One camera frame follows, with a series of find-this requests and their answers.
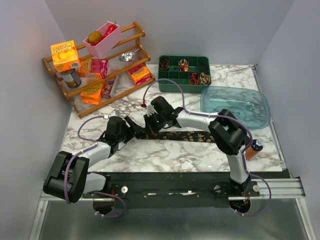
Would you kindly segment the black leaf patterned tie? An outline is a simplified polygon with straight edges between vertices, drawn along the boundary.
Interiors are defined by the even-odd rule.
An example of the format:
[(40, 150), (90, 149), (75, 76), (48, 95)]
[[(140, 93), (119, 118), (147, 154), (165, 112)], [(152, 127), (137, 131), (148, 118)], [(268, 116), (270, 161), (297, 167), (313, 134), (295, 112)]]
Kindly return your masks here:
[(137, 134), (135, 138), (140, 140), (215, 143), (211, 133), (207, 131), (161, 131), (158, 133), (142, 132)]

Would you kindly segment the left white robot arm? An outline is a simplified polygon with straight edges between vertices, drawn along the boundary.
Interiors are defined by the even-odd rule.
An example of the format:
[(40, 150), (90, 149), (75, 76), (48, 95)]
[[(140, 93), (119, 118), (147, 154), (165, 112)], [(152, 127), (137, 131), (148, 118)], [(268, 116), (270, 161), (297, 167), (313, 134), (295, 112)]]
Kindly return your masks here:
[(84, 193), (95, 192), (104, 198), (110, 194), (111, 185), (107, 176), (89, 173), (90, 166), (112, 157), (120, 143), (126, 144), (143, 131), (128, 116), (110, 116), (106, 129), (93, 143), (76, 153), (60, 151), (43, 184), (43, 192), (63, 199), (68, 204), (76, 203)]

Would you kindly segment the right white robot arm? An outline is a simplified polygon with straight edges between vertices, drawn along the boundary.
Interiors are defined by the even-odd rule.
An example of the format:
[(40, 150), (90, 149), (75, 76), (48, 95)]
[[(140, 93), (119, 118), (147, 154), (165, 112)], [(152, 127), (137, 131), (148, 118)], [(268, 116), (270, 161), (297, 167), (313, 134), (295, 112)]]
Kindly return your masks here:
[(230, 191), (241, 196), (248, 190), (251, 181), (246, 166), (246, 141), (252, 142), (249, 130), (230, 111), (219, 113), (191, 112), (185, 106), (173, 108), (167, 100), (156, 97), (150, 104), (143, 100), (146, 109), (145, 128), (155, 134), (165, 127), (194, 128), (210, 133), (216, 146), (228, 160), (230, 167)]

